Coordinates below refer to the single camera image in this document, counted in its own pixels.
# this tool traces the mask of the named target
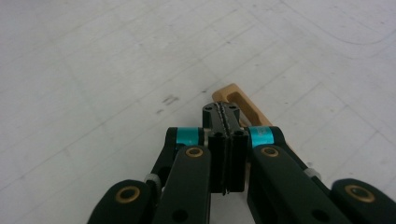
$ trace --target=teal band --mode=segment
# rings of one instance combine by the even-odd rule
[[[252,148],[264,145],[264,144],[273,144],[274,135],[268,126],[253,126],[248,127],[250,130],[250,139]]]
[[[185,146],[198,145],[198,128],[177,128],[177,144]]]

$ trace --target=brass screw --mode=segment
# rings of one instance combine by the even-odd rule
[[[116,201],[118,203],[131,203],[136,200],[140,195],[140,189],[136,186],[127,186],[120,189],[116,194]]]
[[[264,147],[262,148],[262,154],[267,157],[277,157],[279,152],[273,147]]]
[[[372,203],[375,200],[374,194],[361,186],[347,185],[345,190],[349,196],[363,203]]]
[[[186,150],[186,155],[189,157],[197,158],[204,155],[204,152],[198,147],[191,147]]]

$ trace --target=white table surface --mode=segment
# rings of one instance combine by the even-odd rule
[[[0,0],[0,223],[86,223],[232,82],[328,187],[396,199],[395,43],[390,0]]]

